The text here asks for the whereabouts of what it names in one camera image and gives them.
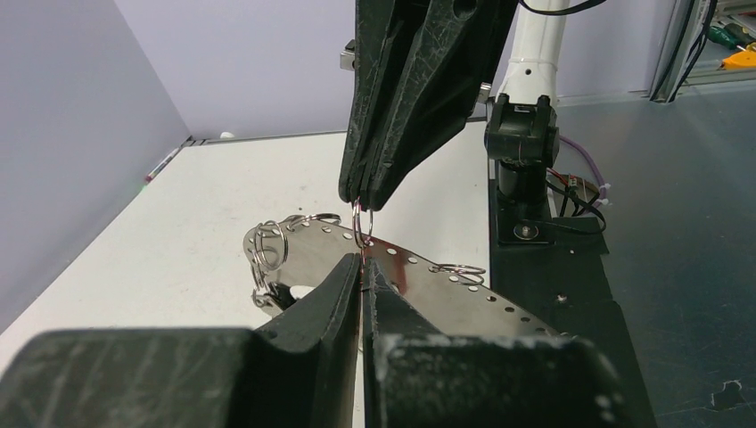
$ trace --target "dark floor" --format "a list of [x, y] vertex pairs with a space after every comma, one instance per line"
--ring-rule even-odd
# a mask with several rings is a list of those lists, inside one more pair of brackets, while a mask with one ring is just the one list
[[661, 428], [756, 426], [754, 109], [740, 86], [559, 110], [612, 184], [604, 268]]

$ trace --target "white wall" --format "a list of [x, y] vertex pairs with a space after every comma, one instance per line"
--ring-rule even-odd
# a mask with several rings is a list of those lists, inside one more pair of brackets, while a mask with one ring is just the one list
[[0, 40], [2, 332], [189, 132], [112, 0], [2, 2]]
[[[116, 3], [194, 137], [346, 127], [353, 79], [339, 52], [354, 37], [354, 0]], [[673, 4], [609, 0], [570, 17], [559, 93], [647, 89]]]

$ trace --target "hole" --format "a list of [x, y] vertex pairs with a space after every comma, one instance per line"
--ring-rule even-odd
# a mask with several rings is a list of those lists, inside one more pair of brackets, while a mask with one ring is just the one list
[[454, 16], [460, 20], [466, 20], [475, 13], [477, 0], [455, 0], [454, 1]]

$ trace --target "cable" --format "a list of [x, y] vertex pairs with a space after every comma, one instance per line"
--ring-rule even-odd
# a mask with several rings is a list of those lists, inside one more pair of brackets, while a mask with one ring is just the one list
[[564, 179], [564, 177], [562, 177], [562, 174], [560, 174], [560, 173], [556, 172], [556, 171], [555, 171], [554, 169], [552, 169], [552, 168], [547, 168], [546, 170], [547, 170], [547, 171], [548, 171], [548, 173], [549, 173], [549, 174], [551, 174], [552, 176], [559, 178], [559, 181], [561, 181], [563, 185], [565, 185], [565, 186], [567, 186], [567, 187], [569, 187], [569, 186], [570, 186], [570, 183], [568, 183], [568, 182], [567, 182], [567, 180], [566, 180], [566, 179]]
[[[566, 185], [564, 187], [566, 193], [570, 192], [570, 187]], [[564, 212], [567, 210], [567, 198], [562, 198], [562, 207], [559, 209], [559, 217], [564, 217]]]
[[530, 7], [527, 3], [525, 3], [525, 0], [519, 0], [520, 6], [524, 7], [526, 10], [536, 13], [538, 15], [546, 15], [546, 16], [567, 16], [567, 15], [574, 15], [575, 13], [583, 12], [588, 9], [594, 8], [601, 3], [604, 3], [606, 0], [586, 0], [585, 2], [581, 4], [575, 4], [572, 7], [568, 7], [567, 9], [562, 9], [560, 11], [541, 11], [539, 9], [533, 9]]
[[[590, 201], [588, 201], [588, 205], [590, 205], [590, 206], [592, 206], [592, 207], [593, 207], [593, 206], [594, 206], [594, 203], [596, 203], [596, 201], [598, 201], [598, 197], [599, 197], [599, 196], [600, 196], [600, 194], [599, 194], [599, 193], [596, 193], [596, 194], [594, 194], [594, 195], [593, 195], [593, 197], [591, 198], [591, 200], [590, 200]], [[586, 209], [585, 209], [585, 208], [583, 208], [583, 209], [580, 209], [580, 211], [578, 211], [578, 213], [577, 213], [577, 214], [576, 214], [575, 216], [573, 216], [573, 217], [576, 217], [576, 216], [582, 216], [583, 214], [585, 214], [585, 212], [586, 212]]]
[[664, 72], [661, 74], [661, 78], [659, 79], [659, 85], [654, 89], [654, 91], [651, 93], [651, 101], [653, 101], [654, 98], [659, 94], [659, 91], [662, 90], [662, 83], [664, 83], [664, 80], [666, 80], [670, 73], [672, 72], [672, 64], [675, 62], [675, 60], [678, 58], [678, 51], [680, 50], [680, 47], [683, 45], [683, 40], [685, 39], [685, 30], [687, 28], [687, 24], [690, 23], [690, 17], [693, 15], [693, 9], [694, 9], [694, 0], [689, 0], [688, 6], [687, 6], [687, 14], [686, 18], [683, 21], [683, 25], [680, 30], [680, 34], [678, 36], [678, 40], [675, 43], [675, 48], [672, 51], [672, 56], [670, 57], [670, 61], [667, 63], [667, 67], [664, 68]]
[[[601, 175], [601, 171], [598, 170], [598, 166], [593, 161], [593, 158], [591, 158], [590, 153], [583, 148], [582, 145], [576, 143], [575, 141], [571, 140], [570, 138], [567, 138], [566, 136], [559, 136], [559, 139], [562, 140], [563, 143], [569, 145], [571, 148], [575, 149], [580, 155], [583, 157], [583, 159], [588, 164], [588, 167], [591, 170], [591, 173], [593, 174], [593, 177], [596, 179], [596, 185], [598, 185], [598, 192], [599, 192], [599, 199], [605, 200], [607, 195], [607, 188], [609, 185], [606, 184], [604, 181], [604, 176]], [[594, 207], [598, 208], [599, 205], [601, 205], [601, 202], [596, 199], [593, 204]]]
[[548, 181], [546, 181], [546, 185], [552, 191], [560, 194], [561, 196], [565, 198], [570, 198], [572, 202], [577, 203], [581, 208], [587, 210], [591, 214], [594, 214], [596, 218], [598, 218], [599, 221], [601, 222], [601, 226], [597, 230], [586, 230], [586, 229], [578, 229], [577, 227], [562, 225], [559, 223], [555, 223], [553, 221], [527, 220], [526, 219], [526, 220], [523, 220], [524, 223], [535, 225], [535, 226], [552, 227], [554, 229], [558, 229], [558, 230], [561, 230], [570, 234], [576, 234], [576, 235], [600, 235], [604, 230], [606, 230], [606, 218], [604, 218], [604, 214], [602, 214], [601, 211], [597, 210], [594, 206], [588, 204], [588, 202], [582, 201], [580, 198], [573, 197], [567, 194], [564, 190], [549, 183]]
[[709, 30], [709, 27], [711, 26], [711, 22], [714, 20], [714, 15], [717, 12], [717, 1], [711, 0], [709, 3], [709, 9], [706, 11], [706, 17], [703, 19], [703, 27], [701, 28], [701, 33], [698, 34], [698, 38], [695, 40], [695, 43], [693, 46], [691, 46], [691, 49], [698, 46], [698, 50], [695, 52], [693, 59], [688, 63], [685, 72], [682, 75], [682, 78], [678, 82], [678, 85], [675, 87], [675, 91], [672, 92], [672, 96], [670, 97], [670, 103], [675, 101], [678, 97], [678, 91], [683, 86], [683, 83], [686, 81], [688, 75], [693, 70], [693, 67], [698, 62], [698, 58], [701, 57], [701, 54], [703, 53], [703, 48], [706, 47], [706, 42], [708, 41], [708, 38], [706, 37], [706, 32]]

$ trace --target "metal plate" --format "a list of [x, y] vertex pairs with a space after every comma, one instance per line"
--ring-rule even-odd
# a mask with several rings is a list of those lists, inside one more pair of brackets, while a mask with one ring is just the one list
[[[352, 230], [322, 220], [307, 223], [287, 218], [280, 223], [288, 240], [289, 252], [283, 265], [267, 273], [267, 280], [287, 286], [317, 286], [341, 257], [358, 252]], [[244, 250], [250, 263], [254, 229], [244, 236]], [[558, 332], [530, 312], [492, 292], [483, 285], [470, 285], [471, 279], [449, 272], [432, 272], [438, 264], [392, 243], [373, 238], [366, 256], [378, 259], [388, 278], [409, 304], [415, 307], [444, 334], [496, 335], [515, 337], [530, 334], [557, 335]], [[283, 255], [283, 239], [266, 234], [263, 251], [275, 264]], [[266, 306], [269, 315], [280, 309]]]

